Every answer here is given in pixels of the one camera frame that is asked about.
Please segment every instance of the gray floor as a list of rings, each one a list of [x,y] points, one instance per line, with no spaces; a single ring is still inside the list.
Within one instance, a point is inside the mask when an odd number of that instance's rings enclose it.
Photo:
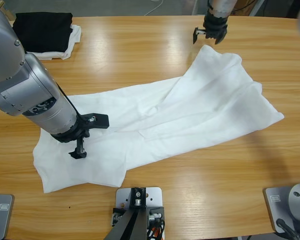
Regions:
[[[242,240],[247,240],[248,236],[243,236]],[[250,240],[285,240],[274,233],[253,235]]]
[[[63,12],[75,17],[89,16],[143,16],[161,2],[151,0],[5,0],[12,13]],[[152,16],[205,14],[208,0],[163,0],[150,13]],[[266,0],[256,14],[266,17],[285,17],[293,0]]]
[[[12,13],[68,12],[75,17],[142,16],[161,0],[5,0]],[[191,15],[186,5],[192,0],[164,0],[150,15]]]

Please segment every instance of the cable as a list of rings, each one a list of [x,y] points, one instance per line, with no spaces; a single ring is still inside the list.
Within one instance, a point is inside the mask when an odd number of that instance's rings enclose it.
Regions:
[[[76,109],[76,107],[73,105],[73,103],[70,101],[70,99],[68,98],[68,96],[65,94],[65,92],[62,90],[62,88],[59,86],[59,84],[57,83],[58,88],[60,90],[60,92],[63,94],[63,96],[65,97],[65,99],[70,103],[70,105],[73,107],[73,109],[75,110],[77,116],[84,122],[86,122],[87,120],[84,119],[81,114],[78,112],[78,110]]]
[[[207,5],[208,9],[211,9],[211,10],[213,10],[213,9],[214,9],[214,8],[211,6],[211,4],[210,4],[209,0],[207,1],[206,5]]]
[[[159,232],[159,228],[157,228],[157,227],[152,227],[152,228],[150,228],[149,230],[150,230],[150,232],[152,231],[152,234],[151,234],[151,235],[150,235],[150,234],[147,235],[147,236],[148,236],[148,240],[152,240],[152,239],[156,238],[156,237],[155,237],[155,233],[156,233],[157,231]]]
[[[239,8],[239,9],[233,10],[231,13],[234,13],[234,12],[236,12],[236,11],[240,11],[240,10],[242,10],[242,9],[245,9],[245,8],[249,7],[251,4],[253,4],[255,1],[256,1],[256,0],[253,0],[252,2],[248,3],[248,4],[245,5],[244,7],[241,7],[241,8]]]
[[[163,235],[164,230],[165,230],[165,225],[166,225],[165,220],[161,219],[160,227],[159,227],[160,228],[160,234],[156,237],[156,240],[161,240],[162,235]]]
[[[284,220],[282,220],[281,218],[278,218],[276,221],[275,221],[276,225],[281,228],[285,233],[286,233],[286,236],[285,238],[286,239],[289,239],[289,240],[300,240],[300,236],[299,234],[293,230],[291,227],[289,227]]]
[[[263,12],[262,12],[263,17],[265,16],[265,10],[267,8],[267,4],[268,4],[268,0],[265,0],[264,7],[263,7]]]
[[[164,3],[164,0],[161,1],[161,3],[156,6],[154,9],[152,9],[151,11],[148,11],[144,16],[147,16],[148,14],[152,13],[154,10],[158,9],[162,4]]]

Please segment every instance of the robotic arm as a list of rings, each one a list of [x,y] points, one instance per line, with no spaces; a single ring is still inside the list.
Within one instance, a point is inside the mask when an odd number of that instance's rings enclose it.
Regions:
[[[109,127],[105,114],[80,115],[42,63],[22,44],[0,11],[0,110],[24,115],[62,143],[77,140],[69,154],[85,158],[83,137],[89,129]]]
[[[227,20],[233,11],[237,0],[208,0],[208,12],[204,17],[203,27],[196,27],[193,32],[193,44],[197,41],[198,35],[205,35],[206,39],[215,39],[215,44],[219,44],[227,34]]]

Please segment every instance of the screw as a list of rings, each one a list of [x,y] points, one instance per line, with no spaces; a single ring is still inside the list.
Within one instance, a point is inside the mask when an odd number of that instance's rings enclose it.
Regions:
[[[14,45],[15,45],[15,46],[18,47],[18,46],[20,46],[20,44],[21,44],[21,43],[20,43],[20,41],[19,41],[18,39],[14,41]]]

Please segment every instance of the white towel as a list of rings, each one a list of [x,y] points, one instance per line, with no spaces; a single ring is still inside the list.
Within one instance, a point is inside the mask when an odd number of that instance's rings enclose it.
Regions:
[[[70,27],[72,28],[72,33],[70,34],[68,48],[65,50],[65,52],[46,51],[46,52],[29,52],[29,53],[34,54],[40,60],[52,60],[57,58],[61,58],[62,60],[65,60],[70,58],[75,43],[80,43],[80,38],[81,38],[81,27],[74,24],[72,24]]]
[[[181,77],[113,91],[70,96],[81,114],[109,115],[108,129],[91,129],[85,159],[68,153],[41,130],[33,150],[43,191],[93,183],[120,187],[126,170],[217,145],[264,129],[284,118],[262,96],[232,53],[203,46]]]

